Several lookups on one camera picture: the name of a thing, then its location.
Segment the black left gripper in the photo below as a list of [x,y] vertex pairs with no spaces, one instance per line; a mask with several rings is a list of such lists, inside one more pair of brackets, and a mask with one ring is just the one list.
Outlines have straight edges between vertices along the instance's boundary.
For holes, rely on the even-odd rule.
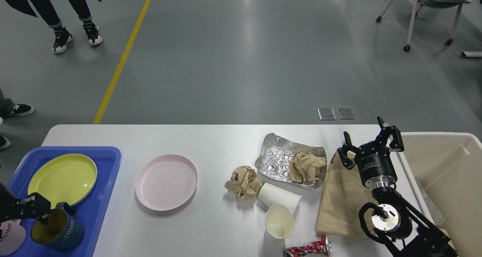
[[[20,214],[15,210],[15,205],[21,208]],[[48,216],[51,210],[50,201],[38,192],[29,194],[22,200],[17,200],[15,195],[4,185],[0,184],[0,221],[13,219],[35,219],[43,225],[48,224]]]

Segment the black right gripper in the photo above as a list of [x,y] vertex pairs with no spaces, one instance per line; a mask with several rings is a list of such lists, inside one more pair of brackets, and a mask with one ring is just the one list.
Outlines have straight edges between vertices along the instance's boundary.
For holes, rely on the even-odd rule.
[[[357,165],[361,182],[364,187],[375,189],[395,185],[397,175],[390,158],[391,152],[403,152],[405,150],[401,132],[396,126],[390,126],[378,116],[380,132],[375,138],[375,143],[366,143],[360,147],[353,146],[351,136],[343,132],[344,142],[337,149],[342,166],[352,170]],[[355,154],[351,159],[348,152]]]

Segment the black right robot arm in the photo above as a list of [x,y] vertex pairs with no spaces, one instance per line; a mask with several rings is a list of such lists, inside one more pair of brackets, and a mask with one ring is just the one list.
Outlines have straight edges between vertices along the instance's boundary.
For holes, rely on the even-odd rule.
[[394,257],[456,257],[450,238],[396,190],[397,175],[390,154],[404,151],[401,132],[377,117],[380,132],[356,147],[348,132],[337,149],[344,168],[358,168],[360,180],[377,204],[367,202],[358,212],[367,237],[383,244]]

